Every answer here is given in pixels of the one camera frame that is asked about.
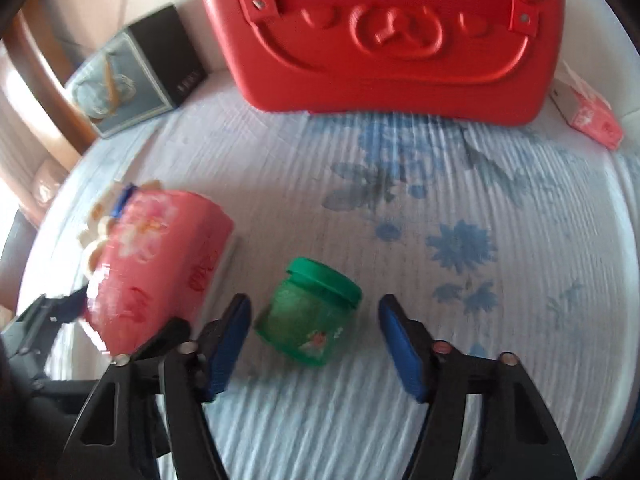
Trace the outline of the red bear-face case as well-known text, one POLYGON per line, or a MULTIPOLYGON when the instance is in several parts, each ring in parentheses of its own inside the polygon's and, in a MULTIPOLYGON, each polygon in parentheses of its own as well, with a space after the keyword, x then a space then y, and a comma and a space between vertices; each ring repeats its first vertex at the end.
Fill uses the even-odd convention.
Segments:
POLYGON ((265 112, 401 112, 520 126, 540 112, 565 0, 203 0, 265 112))

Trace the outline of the pink floral tissue pack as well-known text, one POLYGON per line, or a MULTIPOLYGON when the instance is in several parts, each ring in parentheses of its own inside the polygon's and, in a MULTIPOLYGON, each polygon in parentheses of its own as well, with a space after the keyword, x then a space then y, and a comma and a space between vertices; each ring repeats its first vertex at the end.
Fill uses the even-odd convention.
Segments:
POLYGON ((202 326, 235 240, 233 220, 209 198, 138 188, 91 252, 82 328, 99 352, 119 356, 171 318, 202 326))

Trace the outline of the black coffee cup gift box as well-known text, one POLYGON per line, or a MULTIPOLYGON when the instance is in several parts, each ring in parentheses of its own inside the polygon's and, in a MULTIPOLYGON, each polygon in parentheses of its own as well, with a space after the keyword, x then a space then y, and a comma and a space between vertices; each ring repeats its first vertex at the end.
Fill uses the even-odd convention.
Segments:
POLYGON ((102 138, 180 107, 207 77, 172 4, 122 28, 65 84, 102 138))

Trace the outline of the small pink white box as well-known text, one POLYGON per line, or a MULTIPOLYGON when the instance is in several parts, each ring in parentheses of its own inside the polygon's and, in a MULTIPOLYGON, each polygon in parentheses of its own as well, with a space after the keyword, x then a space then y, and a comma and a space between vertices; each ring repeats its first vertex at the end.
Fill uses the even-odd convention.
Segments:
POLYGON ((555 70, 549 96, 570 128, 615 151, 624 138, 611 104, 565 61, 555 70))

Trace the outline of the green glass balm jar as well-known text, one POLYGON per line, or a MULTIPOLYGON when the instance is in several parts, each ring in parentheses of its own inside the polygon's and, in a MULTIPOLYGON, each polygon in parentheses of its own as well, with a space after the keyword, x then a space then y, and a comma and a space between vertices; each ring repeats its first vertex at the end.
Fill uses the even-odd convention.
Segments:
POLYGON ((308 366, 329 361, 362 301, 362 290, 344 274, 298 257, 255 322, 259 336, 290 359, 308 366))

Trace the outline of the cream plush bunny blue scrunchie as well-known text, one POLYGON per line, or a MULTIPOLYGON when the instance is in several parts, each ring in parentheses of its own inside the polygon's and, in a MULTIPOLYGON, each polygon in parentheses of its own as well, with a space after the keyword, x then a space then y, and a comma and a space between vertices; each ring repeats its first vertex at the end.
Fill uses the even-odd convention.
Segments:
POLYGON ((102 196, 90 208, 84 228, 77 237, 82 248, 86 275, 91 275, 96 270, 104 246, 134 193, 158 191, 162 188, 162 182, 157 179, 141 184, 115 180, 107 187, 102 196))

